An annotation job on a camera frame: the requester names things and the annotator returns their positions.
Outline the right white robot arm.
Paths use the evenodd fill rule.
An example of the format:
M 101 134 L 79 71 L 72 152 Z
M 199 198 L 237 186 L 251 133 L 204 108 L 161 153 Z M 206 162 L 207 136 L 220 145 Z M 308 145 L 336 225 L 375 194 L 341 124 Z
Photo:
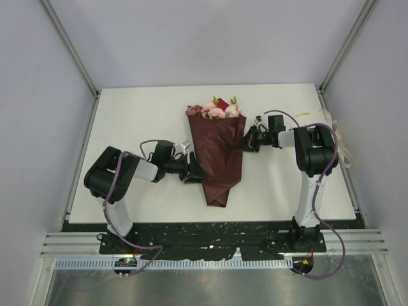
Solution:
M 291 220 L 287 242 L 284 247 L 294 251 L 307 252 L 320 242 L 323 224 L 319 216 L 323 191 L 328 176 L 337 167 L 339 142 L 332 127 L 323 124 L 301 126 L 293 118 L 295 127 L 287 130 L 284 116 L 288 113 L 276 110 L 265 112 L 268 126 L 262 125 L 262 117 L 256 117 L 255 125 L 235 144 L 236 149 L 258 152 L 262 146 L 279 149 L 293 148 L 302 183 L 295 215 Z

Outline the red wrapping paper sheet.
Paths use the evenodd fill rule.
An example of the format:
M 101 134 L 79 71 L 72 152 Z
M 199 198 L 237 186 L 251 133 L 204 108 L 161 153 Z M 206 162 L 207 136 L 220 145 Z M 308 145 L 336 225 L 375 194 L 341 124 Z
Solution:
M 221 98 L 219 108 L 227 103 Z M 231 188 L 242 179 L 243 151 L 234 144 L 244 137 L 246 117 L 208 119 L 187 116 L 199 165 L 209 174 L 201 185 L 208 206 L 225 208 Z

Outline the dusty pink flower stem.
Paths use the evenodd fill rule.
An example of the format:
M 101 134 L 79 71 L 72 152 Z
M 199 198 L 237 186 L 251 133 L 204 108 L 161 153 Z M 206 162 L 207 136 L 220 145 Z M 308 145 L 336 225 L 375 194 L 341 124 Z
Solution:
M 201 116 L 201 109 L 202 107 L 200 105 L 190 105 L 187 107 L 187 110 L 185 111 L 185 114 L 187 116 Z

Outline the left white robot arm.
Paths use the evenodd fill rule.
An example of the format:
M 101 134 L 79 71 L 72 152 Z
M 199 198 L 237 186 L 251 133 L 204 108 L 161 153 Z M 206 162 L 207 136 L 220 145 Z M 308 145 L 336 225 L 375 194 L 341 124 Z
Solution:
M 191 142 L 180 144 L 181 151 L 168 140 L 152 140 L 156 147 L 149 156 L 107 147 L 85 174 L 84 186 L 97 198 L 107 221 L 107 230 L 114 237 L 114 246 L 123 254 L 141 247 L 136 244 L 133 222 L 125 202 L 125 195 L 133 179 L 158 183 L 166 174 L 178 175 L 185 184 L 200 183 L 209 175 L 198 164 Z

